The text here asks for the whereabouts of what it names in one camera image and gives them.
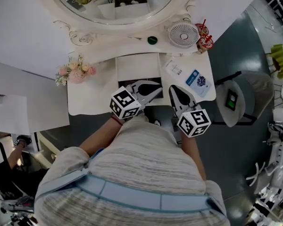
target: bracelet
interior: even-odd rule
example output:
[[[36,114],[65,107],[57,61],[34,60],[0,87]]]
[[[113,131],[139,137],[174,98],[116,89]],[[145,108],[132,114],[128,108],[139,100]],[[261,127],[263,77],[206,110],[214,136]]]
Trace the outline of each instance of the bracelet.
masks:
[[[123,126],[123,124],[122,124],[117,118],[114,118],[113,116],[112,116],[111,118],[114,119],[118,124],[120,124],[121,126]]]

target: mirror frame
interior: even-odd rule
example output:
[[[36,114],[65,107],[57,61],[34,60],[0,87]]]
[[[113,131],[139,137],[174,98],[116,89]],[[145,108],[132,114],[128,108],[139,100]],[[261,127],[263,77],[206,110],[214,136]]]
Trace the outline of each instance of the mirror frame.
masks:
[[[158,13],[131,24],[102,24],[88,20],[67,8],[60,0],[40,0],[44,7],[56,18],[71,26],[91,33],[129,35],[151,27],[157,26],[185,9],[185,4],[189,0],[171,0]]]

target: gray floor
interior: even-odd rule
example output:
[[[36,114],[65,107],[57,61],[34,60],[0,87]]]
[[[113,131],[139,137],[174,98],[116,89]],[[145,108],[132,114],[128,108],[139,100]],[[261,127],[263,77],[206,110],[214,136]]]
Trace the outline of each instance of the gray floor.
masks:
[[[215,43],[209,58],[215,81],[239,70],[269,73],[260,39],[246,12]],[[215,102],[203,102],[201,105],[210,116],[215,118],[217,115],[218,118]],[[255,200],[245,177],[255,171],[255,162],[261,165],[269,158],[271,148],[262,141],[267,138],[267,123],[272,121],[272,107],[270,104],[252,126],[228,128],[212,125],[205,135],[197,137],[207,177],[220,185],[232,226],[244,225],[245,217]],[[250,110],[251,106],[247,106],[247,112]],[[174,114],[171,107],[152,107],[147,113],[159,119],[162,126],[171,127],[170,118]],[[109,116],[69,116],[70,126],[44,131],[42,134],[60,150],[79,146]]]

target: chair back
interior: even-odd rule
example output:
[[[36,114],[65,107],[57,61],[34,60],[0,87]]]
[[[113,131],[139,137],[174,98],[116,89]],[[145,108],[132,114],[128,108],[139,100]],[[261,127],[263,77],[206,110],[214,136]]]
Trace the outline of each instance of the chair back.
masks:
[[[253,87],[255,95],[255,108],[252,116],[259,118],[264,109],[274,97],[274,84],[266,73],[255,71],[242,71],[241,76]]]

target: red straw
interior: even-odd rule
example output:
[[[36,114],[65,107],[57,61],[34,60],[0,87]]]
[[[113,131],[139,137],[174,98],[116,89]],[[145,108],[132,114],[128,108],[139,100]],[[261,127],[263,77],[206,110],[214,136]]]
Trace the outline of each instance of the red straw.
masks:
[[[203,29],[205,23],[206,23],[206,19],[203,21],[203,24],[201,26],[201,30]]]
[[[210,35],[207,40],[206,40],[206,43],[212,38],[212,35]]]

